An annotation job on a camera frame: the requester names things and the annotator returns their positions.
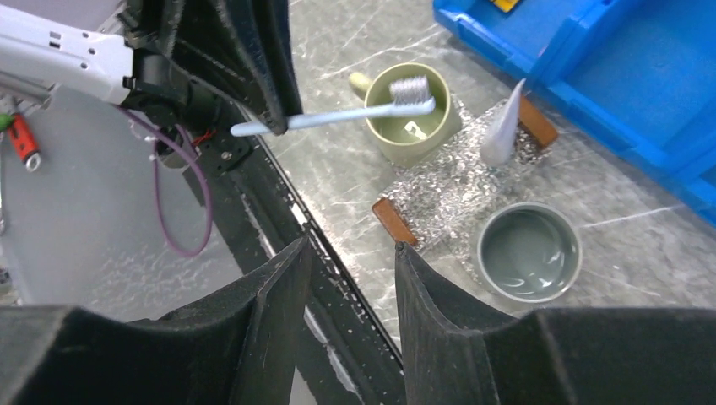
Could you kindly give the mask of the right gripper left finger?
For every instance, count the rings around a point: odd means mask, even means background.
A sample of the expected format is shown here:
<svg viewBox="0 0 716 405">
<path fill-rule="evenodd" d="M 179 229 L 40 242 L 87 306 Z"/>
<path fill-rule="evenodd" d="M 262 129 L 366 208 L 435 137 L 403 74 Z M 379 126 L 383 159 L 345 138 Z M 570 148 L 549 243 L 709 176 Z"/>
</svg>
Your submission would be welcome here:
<svg viewBox="0 0 716 405">
<path fill-rule="evenodd" d="M 156 320 L 72 305 L 1 310 L 4 404 L 286 404 L 312 249 L 261 267 Z"/>
</svg>

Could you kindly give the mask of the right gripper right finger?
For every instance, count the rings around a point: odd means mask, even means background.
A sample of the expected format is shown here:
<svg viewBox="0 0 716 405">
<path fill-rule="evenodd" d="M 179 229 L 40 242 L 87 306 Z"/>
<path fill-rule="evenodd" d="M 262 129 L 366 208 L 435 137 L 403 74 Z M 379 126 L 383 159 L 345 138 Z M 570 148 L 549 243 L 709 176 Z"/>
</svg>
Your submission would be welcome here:
<svg viewBox="0 0 716 405">
<path fill-rule="evenodd" d="M 410 404 L 712 404 L 715 313 L 542 308 L 513 317 L 395 246 Z"/>
</svg>

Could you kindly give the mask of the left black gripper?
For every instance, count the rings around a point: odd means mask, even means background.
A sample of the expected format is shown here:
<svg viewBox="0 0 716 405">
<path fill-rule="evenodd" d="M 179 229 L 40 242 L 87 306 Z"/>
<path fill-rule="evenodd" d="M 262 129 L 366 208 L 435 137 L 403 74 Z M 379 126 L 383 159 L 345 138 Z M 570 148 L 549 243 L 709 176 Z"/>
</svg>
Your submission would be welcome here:
<svg viewBox="0 0 716 405">
<path fill-rule="evenodd" d="M 127 1 L 120 12 L 126 44 L 133 48 L 133 73 L 121 107 L 144 113 L 162 133 L 198 152 L 211 174 L 234 170 L 251 153 L 248 141 L 229 134 L 245 121 L 237 105 L 190 79 L 157 48 L 162 1 Z M 222 28 L 238 47 L 236 61 L 248 70 L 247 108 L 271 133 L 288 131 L 288 119 L 303 112 L 290 44 L 289 3 L 218 1 Z"/>
</svg>

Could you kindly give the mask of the grey ceramic mug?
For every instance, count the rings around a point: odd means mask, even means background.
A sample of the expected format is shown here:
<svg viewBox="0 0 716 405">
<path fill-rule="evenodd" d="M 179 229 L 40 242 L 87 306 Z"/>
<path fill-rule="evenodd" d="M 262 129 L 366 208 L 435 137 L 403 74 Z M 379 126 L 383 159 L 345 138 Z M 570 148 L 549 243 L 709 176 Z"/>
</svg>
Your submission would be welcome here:
<svg viewBox="0 0 716 405">
<path fill-rule="evenodd" d="M 473 253 L 476 271 L 493 291 L 525 304 L 565 294 L 583 262 L 572 221 L 541 202 L 517 202 L 494 212 L 479 227 Z"/>
</svg>

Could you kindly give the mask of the clear acrylic toothbrush holder tray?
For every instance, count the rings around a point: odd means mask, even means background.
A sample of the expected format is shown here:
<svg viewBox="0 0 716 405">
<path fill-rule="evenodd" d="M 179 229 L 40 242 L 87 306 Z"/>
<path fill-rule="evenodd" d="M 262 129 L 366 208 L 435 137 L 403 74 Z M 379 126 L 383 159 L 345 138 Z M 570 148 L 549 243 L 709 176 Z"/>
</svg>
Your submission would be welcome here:
<svg viewBox="0 0 716 405">
<path fill-rule="evenodd" d="M 398 172 L 372 206 L 395 241 L 420 249 L 466 237 L 471 227 L 517 198 L 524 177 L 547 156 L 559 132 L 529 100 L 522 99 L 513 151 L 504 165 L 489 166 L 480 148 L 504 100 L 477 116 L 456 100 L 462 129 L 437 150 Z"/>
</svg>

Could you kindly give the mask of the cream ceramic mug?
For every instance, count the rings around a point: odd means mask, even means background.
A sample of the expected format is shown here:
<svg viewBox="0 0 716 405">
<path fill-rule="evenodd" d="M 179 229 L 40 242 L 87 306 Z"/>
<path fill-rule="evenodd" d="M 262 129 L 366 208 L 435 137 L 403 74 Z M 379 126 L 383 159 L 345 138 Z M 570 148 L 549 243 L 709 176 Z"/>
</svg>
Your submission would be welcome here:
<svg viewBox="0 0 716 405">
<path fill-rule="evenodd" d="M 409 62 L 394 65 L 376 78 L 352 73 L 349 86 L 364 106 L 391 100 L 388 86 L 399 79 L 424 76 L 436 100 L 435 110 L 424 116 L 373 118 L 366 121 L 377 146 L 392 163 L 410 168 L 442 146 L 463 128 L 454 97 L 444 77 L 433 67 Z"/>
</svg>

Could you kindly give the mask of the white green-capped toothpaste tube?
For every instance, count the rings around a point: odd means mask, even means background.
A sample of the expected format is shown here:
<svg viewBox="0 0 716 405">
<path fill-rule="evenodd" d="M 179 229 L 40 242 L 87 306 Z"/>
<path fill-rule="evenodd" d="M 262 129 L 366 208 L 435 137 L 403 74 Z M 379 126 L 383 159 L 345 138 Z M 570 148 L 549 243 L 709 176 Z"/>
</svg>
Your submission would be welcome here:
<svg viewBox="0 0 716 405">
<path fill-rule="evenodd" d="M 497 167 L 506 164 L 512 153 L 517 136 L 520 98 L 526 79 L 514 87 L 502 110 L 496 115 L 485 134 L 480 147 L 480 158 L 484 164 Z"/>
</svg>

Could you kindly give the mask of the blue three-compartment bin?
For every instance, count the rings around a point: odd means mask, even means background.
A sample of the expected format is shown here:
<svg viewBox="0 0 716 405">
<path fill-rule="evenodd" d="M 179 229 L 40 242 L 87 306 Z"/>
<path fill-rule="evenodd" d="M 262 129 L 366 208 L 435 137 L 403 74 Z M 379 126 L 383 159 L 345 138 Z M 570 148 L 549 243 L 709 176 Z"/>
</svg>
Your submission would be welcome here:
<svg viewBox="0 0 716 405">
<path fill-rule="evenodd" d="M 715 220 L 712 1 L 435 1 L 435 20 Z"/>
</svg>

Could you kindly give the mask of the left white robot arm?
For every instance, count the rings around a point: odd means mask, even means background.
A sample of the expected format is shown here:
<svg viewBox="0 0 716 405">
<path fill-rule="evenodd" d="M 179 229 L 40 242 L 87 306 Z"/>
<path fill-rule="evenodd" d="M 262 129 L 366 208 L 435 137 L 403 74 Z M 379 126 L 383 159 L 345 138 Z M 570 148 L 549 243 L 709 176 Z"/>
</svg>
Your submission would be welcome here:
<svg viewBox="0 0 716 405">
<path fill-rule="evenodd" d="M 243 112 L 275 135 L 301 113 L 286 1 L 129 1 L 124 31 L 2 6 L 1 70 L 144 113 L 160 128 L 226 129 Z"/>
</svg>

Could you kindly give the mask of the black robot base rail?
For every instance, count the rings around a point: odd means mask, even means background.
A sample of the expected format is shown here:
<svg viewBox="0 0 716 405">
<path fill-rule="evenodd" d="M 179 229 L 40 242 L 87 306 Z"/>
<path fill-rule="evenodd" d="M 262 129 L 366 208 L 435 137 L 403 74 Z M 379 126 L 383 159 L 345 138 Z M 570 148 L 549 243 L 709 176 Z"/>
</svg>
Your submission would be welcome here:
<svg viewBox="0 0 716 405">
<path fill-rule="evenodd" d="M 234 402 L 280 404 L 299 372 L 320 404 L 403 404 L 399 352 L 265 143 L 239 140 L 239 111 L 187 119 L 213 222 L 238 267 L 275 276 L 254 303 Z"/>
</svg>

